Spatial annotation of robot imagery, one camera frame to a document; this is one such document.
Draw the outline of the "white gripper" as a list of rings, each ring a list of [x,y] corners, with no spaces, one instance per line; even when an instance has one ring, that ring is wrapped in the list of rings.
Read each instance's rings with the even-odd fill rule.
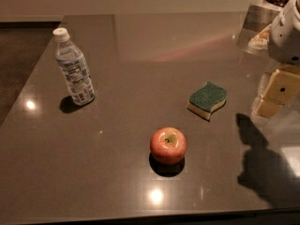
[[[289,0],[272,21],[268,52],[280,63],[300,64],[300,0]],[[253,102],[253,112],[272,117],[299,91],[300,67],[279,67],[265,72]]]

